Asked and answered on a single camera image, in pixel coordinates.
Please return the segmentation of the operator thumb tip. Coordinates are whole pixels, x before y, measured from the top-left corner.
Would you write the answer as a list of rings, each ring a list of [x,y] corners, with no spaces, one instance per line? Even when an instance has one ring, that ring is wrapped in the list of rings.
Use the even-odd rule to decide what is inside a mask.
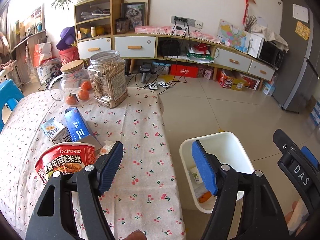
[[[140,230],[130,233],[124,240],[147,240],[146,235]]]

